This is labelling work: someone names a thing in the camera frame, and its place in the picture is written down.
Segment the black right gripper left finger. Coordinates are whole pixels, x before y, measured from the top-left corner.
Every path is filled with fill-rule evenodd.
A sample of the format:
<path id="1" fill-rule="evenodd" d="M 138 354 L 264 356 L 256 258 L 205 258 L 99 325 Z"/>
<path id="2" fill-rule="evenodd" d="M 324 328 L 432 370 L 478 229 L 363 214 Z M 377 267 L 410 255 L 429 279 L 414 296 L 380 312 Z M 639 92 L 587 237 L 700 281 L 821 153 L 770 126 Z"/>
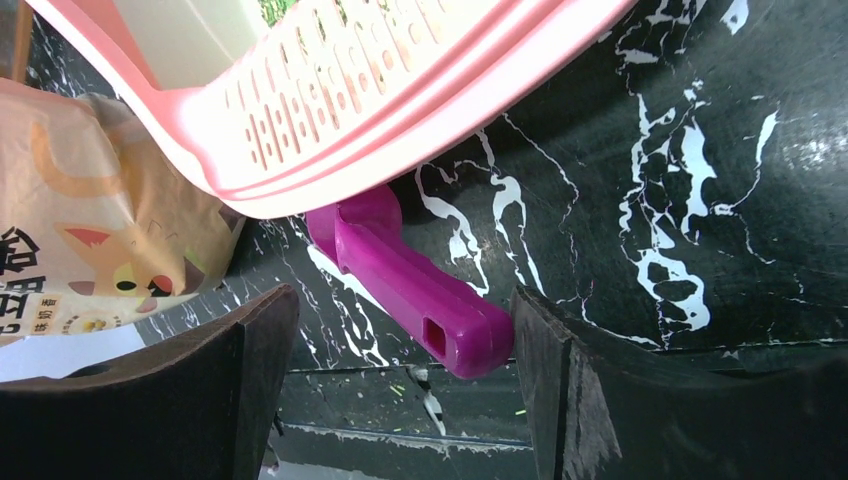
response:
<path id="1" fill-rule="evenodd" d="M 1 386 L 5 479 L 255 479 L 297 336 L 288 285 L 139 351 Z"/>

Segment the cat litter bag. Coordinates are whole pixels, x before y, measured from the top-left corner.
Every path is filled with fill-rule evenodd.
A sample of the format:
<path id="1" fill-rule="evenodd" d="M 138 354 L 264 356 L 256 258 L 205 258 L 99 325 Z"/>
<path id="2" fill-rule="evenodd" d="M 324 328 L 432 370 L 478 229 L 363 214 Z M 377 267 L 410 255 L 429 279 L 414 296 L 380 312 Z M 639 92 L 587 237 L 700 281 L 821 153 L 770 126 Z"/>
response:
<path id="1" fill-rule="evenodd" d="M 243 215 L 122 102 L 1 83 L 1 341 L 114 329 L 217 287 Z"/>

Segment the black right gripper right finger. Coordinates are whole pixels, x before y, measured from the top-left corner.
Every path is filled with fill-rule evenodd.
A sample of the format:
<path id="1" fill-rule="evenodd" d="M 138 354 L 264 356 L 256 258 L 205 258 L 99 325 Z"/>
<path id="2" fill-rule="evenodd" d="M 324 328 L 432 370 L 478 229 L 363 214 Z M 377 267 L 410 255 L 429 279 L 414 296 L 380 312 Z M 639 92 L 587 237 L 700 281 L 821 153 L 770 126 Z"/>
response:
<path id="1" fill-rule="evenodd" d="M 512 292 L 515 353 L 540 479 L 843 479 L 847 353 L 714 373 Z"/>

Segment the purple litter scoop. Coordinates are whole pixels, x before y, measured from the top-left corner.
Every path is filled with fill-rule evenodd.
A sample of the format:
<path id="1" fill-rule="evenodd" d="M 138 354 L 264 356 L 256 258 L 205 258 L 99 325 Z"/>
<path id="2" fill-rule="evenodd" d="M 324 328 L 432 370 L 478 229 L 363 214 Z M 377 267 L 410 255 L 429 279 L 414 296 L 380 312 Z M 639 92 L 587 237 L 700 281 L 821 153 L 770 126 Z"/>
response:
<path id="1" fill-rule="evenodd" d="M 405 243 L 402 210 L 388 186 L 305 218 L 317 249 L 452 374 L 473 379 L 506 363 L 514 345 L 509 314 Z"/>

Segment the orange wooden shelf rack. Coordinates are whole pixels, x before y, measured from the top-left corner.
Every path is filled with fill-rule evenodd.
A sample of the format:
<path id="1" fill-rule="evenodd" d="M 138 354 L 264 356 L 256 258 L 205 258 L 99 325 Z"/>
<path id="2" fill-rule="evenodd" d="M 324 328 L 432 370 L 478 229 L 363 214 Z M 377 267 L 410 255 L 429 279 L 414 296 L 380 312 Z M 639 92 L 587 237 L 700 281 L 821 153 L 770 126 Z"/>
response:
<path id="1" fill-rule="evenodd" d="M 12 35 L 13 50 L 10 58 L 10 70 L 8 78 L 18 83 L 25 83 L 29 54 L 31 49 L 31 35 L 34 22 L 34 11 L 27 1 L 5 1 L 5 5 L 14 8 L 15 22 Z"/>

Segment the pink cat litter box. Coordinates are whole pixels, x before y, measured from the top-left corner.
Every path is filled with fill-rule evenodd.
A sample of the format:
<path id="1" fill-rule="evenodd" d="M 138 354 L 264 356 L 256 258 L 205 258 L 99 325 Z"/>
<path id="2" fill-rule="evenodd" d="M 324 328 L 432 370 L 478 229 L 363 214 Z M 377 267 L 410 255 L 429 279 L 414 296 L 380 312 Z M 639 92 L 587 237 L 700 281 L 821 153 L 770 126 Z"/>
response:
<path id="1" fill-rule="evenodd" d="M 461 142 L 580 55 L 629 1 L 35 1 L 191 183 L 272 219 Z"/>

